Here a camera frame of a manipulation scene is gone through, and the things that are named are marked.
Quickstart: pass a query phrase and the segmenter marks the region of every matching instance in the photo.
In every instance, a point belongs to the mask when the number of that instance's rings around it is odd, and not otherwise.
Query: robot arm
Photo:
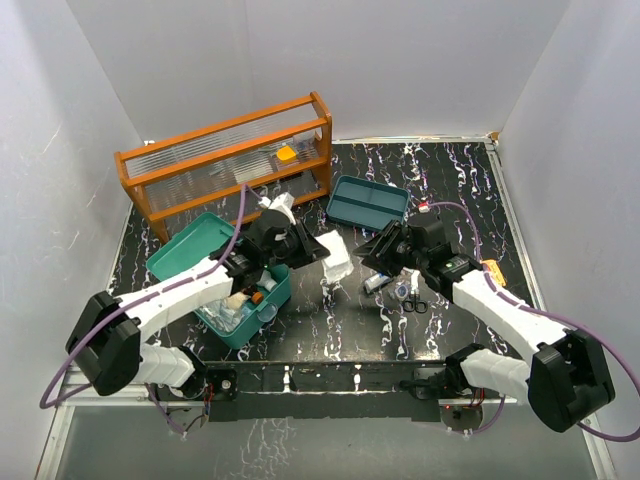
[[[426,226],[391,222],[354,254],[390,277],[404,267],[419,270],[432,290],[480,318],[522,357],[469,345],[446,359],[447,368],[433,379],[434,388],[488,388],[513,396],[530,404],[557,432],[615,398],[602,346],[585,332],[524,311],[524,301],[494,285],[478,262],[453,253],[437,218]]]
[[[228,243],[191,269],[153,287],[120,298],[107,292],[91,297],[67,342],[69,353],[107,315],[120,306],[134,305],[103,328],[76,357],[99,395],[111,395],[129,383],[162,383],[186,396],[197,394],[206,374],[202,363],[185,347],[147,344],[155,332],[207,303],[255,285],[266,267],[285,264],[295,269],[330,258],[332,264],[349,261],[348,256],[344,259],[340,255],[346,252],[344,244],[330,257],[331,252],[296,221],[289,194],[268,203],[268,209],[240,235],[213,273]]]

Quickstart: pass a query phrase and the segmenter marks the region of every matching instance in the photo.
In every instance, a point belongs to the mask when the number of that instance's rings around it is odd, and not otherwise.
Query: open teal container
[[[154,253],[147,261],[147,269],[158,280],[166,280],[193,267],[209,253],[220,248],[232,235],[233,227],[231,225],[213,213],[203,213]],[[257,306],[250,302],[247,303],[253,312],[244,318],[233,331],[221,331],[209,321],[208,316],[202,311],[198,309],[194,312],[224,343],[233,349],[242,348],[265,325],[258,318],[259,312],[269,304],[273,304],[279,309],[291,298],[289,269],[285,265],[277,265],[268,270],[278,284],[271,292],[258,287],[258,290],[264,295],[264,300]]]
[[[408,205],[409,192],[402,188],[342,175],[333,188],[327,216],[379,232],[392,220],[402,222]]]

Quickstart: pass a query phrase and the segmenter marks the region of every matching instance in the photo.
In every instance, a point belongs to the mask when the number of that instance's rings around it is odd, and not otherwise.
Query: white corner wall
[[[254,108],[317,90],[334,138],[485,134],[567,0],[247,0]]]
[[[244,0],[67,3],[144,140],[249,113]]]
[[[165,138],[317,90],[334,138],[501,130],[568,0],[67,0]]]
[[[31,479],[40,395],[128,209],[113,152],[140,139],[63,0],[0,5],[0,478]]]
[[[500,155],[547,307],[605,334],[640,372],[640,5],[573,1],[500,135]],[[631,433],[640,401],[613,361],[603,430]],[[609,443],[621,480],[638,443]]]

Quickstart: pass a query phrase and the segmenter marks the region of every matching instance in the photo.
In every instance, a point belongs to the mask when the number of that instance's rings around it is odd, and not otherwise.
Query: orange object
[[[291,125],[294,121],[289,111],[298,109],[297,113],[308,115],[309,119]],[[120,183],[136,209],[160,241],[166,243],[170,236],[167,218],[237,195],[243,183],[256,188],[287,181],[310,170],[319,189],[297,197],[294,205],[328,195],[331,191],[331,129],[331,113],[320,95],[311,92],[233,120],[129,152],[116,152],[116,168]],[[312,147],[302,152],[304,161],[291,165],[269,164],[265,151],[293,141],[294,136],[304,132],[315,132]],[[244,165],[252,162],[251,169],[245,168]],[[258,215],[260,212],[245,215],[244,221],[250,222]]]
[[[251,296],[251,303],[254,305],[260,305],[264,300],[264,295],[260,292],[256,292]]]
[[[495,260],[484,260],[482,263],[489,268],[489,274],[498,285],[501,287],[507,286],[507,281],[504,279],[504,275],[502,275],[498,262]]]

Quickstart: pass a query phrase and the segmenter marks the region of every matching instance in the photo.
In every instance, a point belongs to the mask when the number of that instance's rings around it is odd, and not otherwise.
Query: black marble floor
[[[507,224],[495,177],[483,143],[335,145],[333,181],[353,175],[406,189],[410,215],[423,201],[455,201],[471,211],[481,236],[483,258],[495,259],[507,288],[530,302],[524,273]],[[285,191],[287,184],[275,189]],[[212,211],[234,217],[237,207],[219,204]],[[314,235],[337,229],[352,250],[371,233],[330,221],[328,198],[294,209]],[[471,229],[455,211],[441,217],[454,248],[472,254]],[[128,221],[111,289],[121,294],[146,287],[155,279],[145,268],[160,248],[144,220],[134,210]],[[471,342],[507,355],[510,347],[471,314],[449,305],[422,282],[421,297],[431,308],[426,314],[403,312],[387,291],[367,296],[362,282],[374,272],[353,258],[354,272],[336,286],[323,281],[322,266],[310,265],[291,274],[292,298],[276,320],[250,344],[231,351],[198,318],[190,314],[159,332],[162,345],[187,345],[203,361],[376,361],[441,359]]]

